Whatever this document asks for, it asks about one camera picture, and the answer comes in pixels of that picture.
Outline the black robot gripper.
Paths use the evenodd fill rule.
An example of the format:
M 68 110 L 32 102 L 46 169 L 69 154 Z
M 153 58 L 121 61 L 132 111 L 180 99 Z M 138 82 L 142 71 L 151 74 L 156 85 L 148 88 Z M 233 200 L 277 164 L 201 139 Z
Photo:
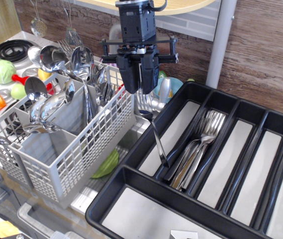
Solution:
M 121 39 L 103 39 L 102 60 L 116 63 L 126 90 L 134 94 L 139 89 L 138 65 L 141 63 L 141 88 L 149 94 L 158 84 L 159 63 L 177 63 L 174 37 L 156 35 L 155 13 L 167 7 L 165 1 L 155 6 L 152 0 L 118 0 Z

